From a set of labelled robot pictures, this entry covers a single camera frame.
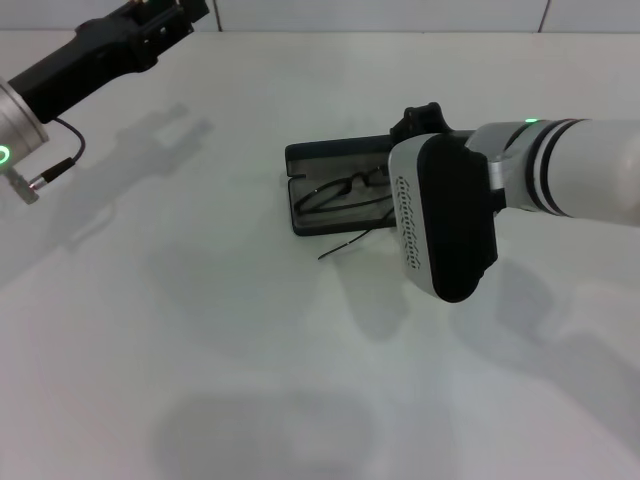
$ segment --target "eyeglasses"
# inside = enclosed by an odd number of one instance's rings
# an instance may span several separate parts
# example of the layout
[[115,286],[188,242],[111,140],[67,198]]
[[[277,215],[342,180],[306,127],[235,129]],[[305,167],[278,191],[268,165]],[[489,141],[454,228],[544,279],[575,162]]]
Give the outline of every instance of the eyeglasses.
[[385,195],[365,202],[336,205],[333,207],[325,206],[337,199],[349,195],[353,191],[353,184],[357,179],[362,180],[362,183],[367,188],[390,186],[389,168],[386,165],[380,165],[368,172],[358,172],[354,173],[350,177],[333,180],[332,182],[326,183],[302,197],[294,204],[293,208],[298,215],[310,215],[364,207],[366,205],[372,205],[374,203],[383,202],[393,198],[392,195]]

